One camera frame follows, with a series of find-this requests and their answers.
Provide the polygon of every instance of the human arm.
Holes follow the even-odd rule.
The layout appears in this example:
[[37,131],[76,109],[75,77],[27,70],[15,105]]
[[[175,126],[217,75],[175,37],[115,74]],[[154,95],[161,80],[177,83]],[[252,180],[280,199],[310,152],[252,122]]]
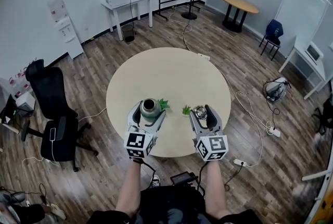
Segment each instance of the human arm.
[[215,219],[230,215],[226,207],[224,183],[219,161],[207,164],[206,212]]
[[140,171],[141,164],[131,161],[116,206],[116,211],[124,212],[130,218],[135,216],[140,206]]
[[15,218],[12,216],[12,214],[9,212],[7,206],[0,202],[0,213],[6,217],[6,219],[10,222],[10,224],[17,224]]

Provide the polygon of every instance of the black mesh office chair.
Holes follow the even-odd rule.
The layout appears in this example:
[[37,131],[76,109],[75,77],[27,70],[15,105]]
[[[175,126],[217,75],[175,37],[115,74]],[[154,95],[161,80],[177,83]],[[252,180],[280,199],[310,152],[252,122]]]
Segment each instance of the black mesh office chair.
[[76,142],[84,129],[90,129],[91,125],[85,123],[78,130],[78,115],[67,104],[61,69],[45,68],[44,60],[40,59],[28,66],[25,76],[31,84],[43,115],[51,120],[46,124],[44,133],[29,128],[30,121],[28,121],[22,131],[22,141],[25,141],[28,133],[42,137],[42,157],[51,161],[72,161],[73,170],[77,172],[79,170],[75,166],[77,146],[93,152],[95,156],[98,152],[90,146]]
[[320,120],[320,126],[317,132],[319,132],[321,135],[324,135],[326,133],[326,128],[333,128],[333,105],[331,101],[332,94],[329,96],[329,99],[327,99],[324,103],[323,113],[317,107],[315,112],[318,112],[318,115],[313,114],[313,116],[317,117]]

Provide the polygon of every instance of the white microwave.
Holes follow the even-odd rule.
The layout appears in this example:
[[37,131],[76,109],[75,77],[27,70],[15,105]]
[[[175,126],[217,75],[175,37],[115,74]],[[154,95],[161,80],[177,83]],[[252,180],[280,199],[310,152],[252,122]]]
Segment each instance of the white microwave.
[[322,51],[319,50],[317,45],[315,45],[313,42],[310,42],[309,46],[305,50],[307,55],[314,61],[318,61],[324,57],[324,54]]

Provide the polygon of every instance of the chair seat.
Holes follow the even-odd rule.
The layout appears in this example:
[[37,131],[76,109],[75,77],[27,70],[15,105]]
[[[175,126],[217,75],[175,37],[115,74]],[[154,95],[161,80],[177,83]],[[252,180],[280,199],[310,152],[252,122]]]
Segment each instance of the chair seat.
[[279,47],[280,48],[280,40],[276,37],[276,36],[273,36],[273,35],[269,35],[266,37],[266,40],[270,43],[270,44],[273,44],[274,46],[276,47]]
[[51,128],[58,129],[60,120],[51,120],[46,124],[44,137],[41,146],[42,157],[48,160],[59,162],[71,161],[75,158],[76,140],[78,138],[78,120],[76,118],[67,118],[65,133],[62,140],[53,142],[52,157],[52,142],[50,141]]

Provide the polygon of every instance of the small round wooden table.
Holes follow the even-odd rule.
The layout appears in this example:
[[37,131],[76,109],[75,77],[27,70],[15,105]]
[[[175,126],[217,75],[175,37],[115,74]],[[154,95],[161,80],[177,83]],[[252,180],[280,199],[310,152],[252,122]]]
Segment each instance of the small round wooden table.
[[[223,0],[229,4],[227,14],[225,15],[225,19],[222,22],[223,26],[225,26],[227,29],[234,31],[234,32],[241,32],[241,28],[243,26],[244,20],[246,18],[247,13],[252,14],[258,14],[259,10],[255,8],[253,5],[243,1],[243,0]],[[236,13],[234,16],[234,19],[232,21],[229,21],[229,14],[231,11],[231,7],[236,7]],[[243,16],[241,18],[240,24],[236,24],[236,20],[239,14],[239,11],[244,11]]]
[[185,105],[208,104],[222,119],[230,115],[230,92],[219,70],[203,57],[179,48],[156,48],[139,53],[115,72],[108,86],[106,107],[116,132],[123,138],[127,115],[146,98],[168,100],[170,108],[157,136],[153,156],[178,157],[195,153],[195,134]]

